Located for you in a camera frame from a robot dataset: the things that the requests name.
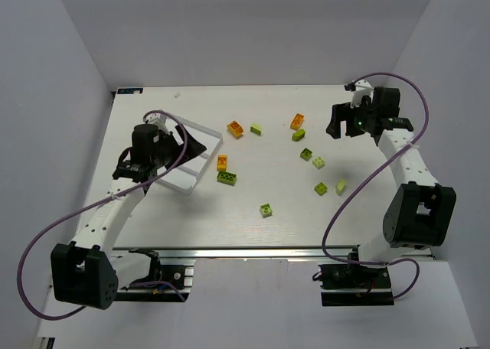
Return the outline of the dark green square lego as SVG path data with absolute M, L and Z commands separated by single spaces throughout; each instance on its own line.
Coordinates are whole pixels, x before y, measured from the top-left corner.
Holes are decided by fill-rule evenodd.
M 300 158 L 308 161 L 312 157 L 312 151 L 308 148 L 304 148 L 300 153 Z

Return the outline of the pale green square lego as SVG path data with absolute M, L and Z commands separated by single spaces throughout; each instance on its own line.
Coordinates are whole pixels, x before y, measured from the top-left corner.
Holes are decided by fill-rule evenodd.
M 325 160 L 321 157 L 314 158 L 312 163 L 317 169 L 321 169 L 325 166 Z

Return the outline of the dark green long lego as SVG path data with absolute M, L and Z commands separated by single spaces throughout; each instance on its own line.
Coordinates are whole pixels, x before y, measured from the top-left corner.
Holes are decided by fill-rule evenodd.
M 227 171 L 219 171 L 217 173 L 217 181 L 223 184 L 234 186 L 237 181 L 237 175 Z

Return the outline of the light green lego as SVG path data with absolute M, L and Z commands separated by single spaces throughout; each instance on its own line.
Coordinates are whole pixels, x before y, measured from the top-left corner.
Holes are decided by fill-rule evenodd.
M 250 131 L 258 136 L 261 136 L 262 135 L 262 127 L 256 123 L 252 123 L 250 125 Z

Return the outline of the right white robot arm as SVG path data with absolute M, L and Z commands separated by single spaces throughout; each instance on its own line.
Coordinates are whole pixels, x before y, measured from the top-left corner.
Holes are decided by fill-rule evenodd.
M 400 117 L 400 91 L 373 87 L 366 80 L 349 83 L 350 102 L 332 107 L 326 132 L 333 138 L 368 134 L 389 162 L 397 192 L 388 207 L 382 230 L 362 243 L 354 261 L 375 269 L 413 250 L 441 246 L 456 205 L 456 192 L 442 186 L 428 170 L 416 147 L 409 119 Z

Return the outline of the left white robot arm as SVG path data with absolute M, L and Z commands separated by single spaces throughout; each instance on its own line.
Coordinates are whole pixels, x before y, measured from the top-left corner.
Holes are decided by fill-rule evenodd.
M 159 255 L 136 249 L 118 259 L 110 255 L 126 221 L 143 200 L 158 170 L 170 170 L 206 151 L 183 126 L 172 132 L 156 124 L 139 124 L 132 144 L 119 156 L 106 203 L 96 207 L 89 223 L 68 244 L 51 252 L 56 300 L 105 310 L 119 289 L 161 275 Z

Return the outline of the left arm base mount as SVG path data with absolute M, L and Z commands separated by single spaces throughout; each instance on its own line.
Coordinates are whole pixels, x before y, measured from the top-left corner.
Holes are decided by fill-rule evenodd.
M 118 302 L 186 302 L 192 287 L 194 260 L 134 249 L 110 258 L 119 280 Z

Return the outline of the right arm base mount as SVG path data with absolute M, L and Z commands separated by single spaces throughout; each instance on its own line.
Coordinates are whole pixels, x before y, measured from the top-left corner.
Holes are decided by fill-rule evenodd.
M 312 276 L 320 284 L 324 307 L 392 306 L 394 294 L 386 263 L 358 264 L 358 250 L 346 255 L 324 251 L 328 261 L 318 265 Z

